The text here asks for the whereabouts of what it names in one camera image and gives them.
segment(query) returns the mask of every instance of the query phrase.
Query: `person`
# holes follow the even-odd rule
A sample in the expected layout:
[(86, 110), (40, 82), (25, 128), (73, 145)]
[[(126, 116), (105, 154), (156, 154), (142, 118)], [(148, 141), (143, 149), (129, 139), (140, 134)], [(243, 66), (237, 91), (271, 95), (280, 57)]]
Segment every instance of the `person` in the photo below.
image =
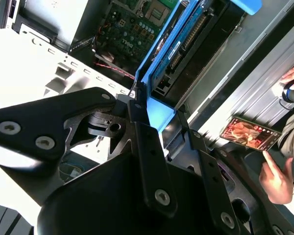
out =
[[(287, 84), (294, 80), (294, 67), (282, 76), (281, 83)], [(287, 204), (293, 197), (293, 174), (290, 156), (281, 170), (268, 152), (263, 152), (266, 161), (262, 165), (259, 181), (269, 200), (275, 204)]]

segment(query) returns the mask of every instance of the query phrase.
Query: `screw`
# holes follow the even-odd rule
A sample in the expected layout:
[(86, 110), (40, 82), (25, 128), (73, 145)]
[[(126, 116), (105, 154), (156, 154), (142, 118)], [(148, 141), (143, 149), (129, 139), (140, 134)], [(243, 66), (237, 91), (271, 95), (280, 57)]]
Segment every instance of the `screw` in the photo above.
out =
[(281, 229), (278, 226), (273, 225), (272, 229), (273, 229), (273, 231), (274, 231), (274, 233), (276, 235), (284, 235), (283, 232), (281, 231)]
[(102, 94), (101, 96), (105, 99), (110, 99), (110, 96), (108, 96), (107, 94)]
[(198, 133), (197, 131), (194, 131), (194, 135), (195, 135), (197, 138), (201, 138), (200, 133)]
[(0, 123), (0, 132), (6, 135), (15, 135), (21, 131), (21, 126), (13, 121)]
[(226, 152), (224, 152), (223, 150), (220, 150), (220, 153), (221, 153), (222, 156), (227, 157)]
[(155, 198), (163, 206), (170, 204), (170, 197), (168, 193), (162, 189), (157, 189), (155, 192)]
[(229, 227), (230, 229), (234, 229), (234, 227), (235, 227), (234, 220), (232, 219), (232, 217), (228, 213), (222, 212), (221, 219), (227, 227)]
[(48, 136), (41, 136), (36, 139), (36, 146), (43, 150), (50, 150), (55, 146), (55, 142)]

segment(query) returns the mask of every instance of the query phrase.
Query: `metal slot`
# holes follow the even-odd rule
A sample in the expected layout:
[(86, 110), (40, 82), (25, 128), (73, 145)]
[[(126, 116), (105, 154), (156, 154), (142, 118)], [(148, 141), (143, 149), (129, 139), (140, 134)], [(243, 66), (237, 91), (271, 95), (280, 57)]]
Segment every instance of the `metal slot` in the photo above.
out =
[(87, 70), (87, 69), (84, 69), (84, 73), (90, 75), (91, 72), (89, 70)]
[(48, 49), (48, 52), (51, 53), (52, 55), (55, 54), (55, 51), (54, 50), (51, 50), (50, 48)]
[(11, 7), (10, 7), (10, 13), (9, 13), (9, 17), (11, 19), (13, 19), (15, 7), (16, 7), (16, 0), (12, 0)]

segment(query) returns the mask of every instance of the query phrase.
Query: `smartphone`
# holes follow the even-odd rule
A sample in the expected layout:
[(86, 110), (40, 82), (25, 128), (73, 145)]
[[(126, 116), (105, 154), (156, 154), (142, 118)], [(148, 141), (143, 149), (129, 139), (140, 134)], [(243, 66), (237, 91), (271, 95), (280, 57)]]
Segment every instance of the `smartphone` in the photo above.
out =
[(223, 139), (258, 151), (269, 150), (280, 136), (281, 133), (277, 131), (239, 117), (233, 117), (220, 134)]

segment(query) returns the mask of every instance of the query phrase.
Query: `cable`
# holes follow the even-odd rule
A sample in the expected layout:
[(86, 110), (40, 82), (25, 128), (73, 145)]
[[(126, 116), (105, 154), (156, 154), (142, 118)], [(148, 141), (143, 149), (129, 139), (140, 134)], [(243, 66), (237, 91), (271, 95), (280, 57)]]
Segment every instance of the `cable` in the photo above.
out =
[(2, 219), (3, 219), (3, 217), (4, 217), (4, 215), (5, 215), (5, 213), (6, 213), (7, 210), (8, 210), (8, 208), (5, 208), (5, 210), (4, 210), (4, 212), (3, 212), (2, 216), (1, 216), (1, 219), (0, 219), (0, 224), (1, 224)]
[(285, 107), (282, 103), (281, 103), (281, 99), (279, 99), (279, 104), (286, 110), (292, 111), (293, 109), (289, 109), (287, 107)]
[(114, 68), (114, 67), (112, 67), (112, 66), (108, 66), (108, 65), (104, 65), (104, 64), (100, 64), (100, 63), (94, 63), (94, 65), (97, 65), (97, 66), (100, 66), (100, 67), (104, 67), (104, 68), (108, 68), (108, 69), (111, 69), (111, 70), (118, 71), (119, 73), (122, 73), (122, 74), (124, 74), (125, 76), (127, 76), (127, 77), (129, 77), (129, 78), (135, 80), (135, 77), (134, 77), (133, 75), (130, 75), (130, 74), (128, 74), (128, 73), (126, 73), (126, 72), (124, 72), (124, 71), (122, 71), (122, 70), (120, 70), (120, 69)]

